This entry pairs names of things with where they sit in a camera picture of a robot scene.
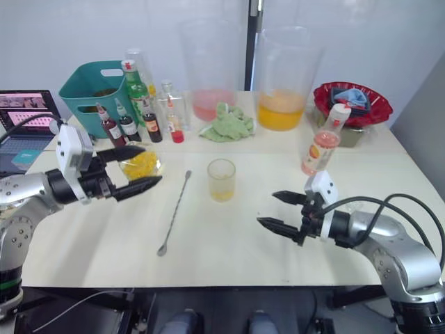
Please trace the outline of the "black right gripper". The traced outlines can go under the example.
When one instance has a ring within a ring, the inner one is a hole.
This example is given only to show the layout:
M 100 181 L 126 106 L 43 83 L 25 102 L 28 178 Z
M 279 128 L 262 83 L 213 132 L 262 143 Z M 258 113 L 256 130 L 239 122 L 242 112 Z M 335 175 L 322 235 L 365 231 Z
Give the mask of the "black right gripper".
M 322 210 L 324 199 L 319 193 L 306 196 L 302 193 L 284 190 L 276 191 L 272 196 L 290 205 L 302 205 L 302 225 L 299 231 L 297 228 L 287 225 L 279 219 L 258 217 L 257 221 L 264 228 L 282 237 L 291 239 L 299 246 L 303 246 L 306 237 L 316 238 L 320 236 L 323 216 L 319 217 L 316 213 Z

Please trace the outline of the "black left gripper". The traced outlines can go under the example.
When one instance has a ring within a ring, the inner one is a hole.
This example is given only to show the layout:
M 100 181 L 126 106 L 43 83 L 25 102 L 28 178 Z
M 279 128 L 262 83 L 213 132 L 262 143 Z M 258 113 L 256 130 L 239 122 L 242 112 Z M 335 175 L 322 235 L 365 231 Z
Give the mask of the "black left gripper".
M 132 198 L 155 187 L 162 177 L 142 177 L 130 181 L 127 185 L 116 188 L 106 172 L 106 165 L 111 161 L 125 161 L 143 153 L 145 148 L 137 145 L 124 145 L 108 150 L 97 151 L 88 169 L 81 172 L 79 182 L 89 198 L 114 198 L 120 202 Z

